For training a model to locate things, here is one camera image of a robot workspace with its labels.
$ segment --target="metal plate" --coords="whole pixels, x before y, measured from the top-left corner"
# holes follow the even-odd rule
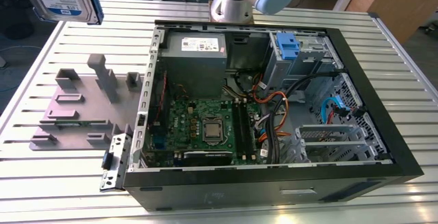
[[[153,21],[208,21],[205,4],[100,1],[101,26],[58,23],[0,117],[0,188],[7,189],[0,194],[1,221],[108,222],[110,217],[122,222],[189,224],[438,221],[438,123],[424,114],[436,112],[438,97],[391,35],[365,13],[285,9],[268,17],[254,13],[254,23],[340,29],[421,165],[424,175],[409,182],[343,203],[148,213],[126,193],[98,193],[102,151],[30,151],[29,139],[56,90],[60,68],[92,74],[89,53],[104,53],[106,68],[116,74],[144,73]],[[388,69],[389,63],[401,67]]]

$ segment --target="green motherboard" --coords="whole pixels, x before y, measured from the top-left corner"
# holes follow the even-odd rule
[[[253,165],[258,159],[254,157],[256,140],[253,136],[253,119],[258,114],[256,103],[238,104],[244,110],[244,119],[240,123],[234,117],[236,103],[229,100],[174,100],[170,102],[166,136],[153,135],[150,142],[154,145],[154,166],[174,167],[174,157],[184,151],[228,151],[232,152],[232,165]],[[250,137],[245,137],[250,145],[250,155],[241,155],[241,145],[237,140],[242,130]]]

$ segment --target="ram slot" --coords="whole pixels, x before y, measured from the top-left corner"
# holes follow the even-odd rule
[[[240,111],[240,130],[241,130],[241,140],[242,140],[242,149],[245,154],[245,159],[250,160],[253,155],[252,149],[252,137],[250,137],[250,130],[249,130],[249,116],[246,111],[246,104],[238,104],[238,111]]]
[[[244,146],[241,139],[241,130],[240,130],[240,112],[238,112],[238,103],[232,103],[232,128],[233,128],[233,141],[234,141],[234,150],[237,152],[237,157],[241,158],[244,155]]]

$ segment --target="metal bracket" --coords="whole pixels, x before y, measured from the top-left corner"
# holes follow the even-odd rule
[[[101,162],[100,192],[124,191],[122,181],[128,166],[130,141],[130,136],[126,133],[112,137],[110,146]]]

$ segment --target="red cable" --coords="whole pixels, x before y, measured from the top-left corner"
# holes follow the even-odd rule
[[[161,111],[161,105],[162,105],[164,93],[165,93],[165,84],[166,84],[166,71],[164,71],[164,86],[162,86],[162,92],[161,92],[161,97],[160,97],[160,100],[158,100],[157,112],[156,112],[156,117],[154,117],[153,122],[156,122],[157,117],[158,117],[158,112]]]

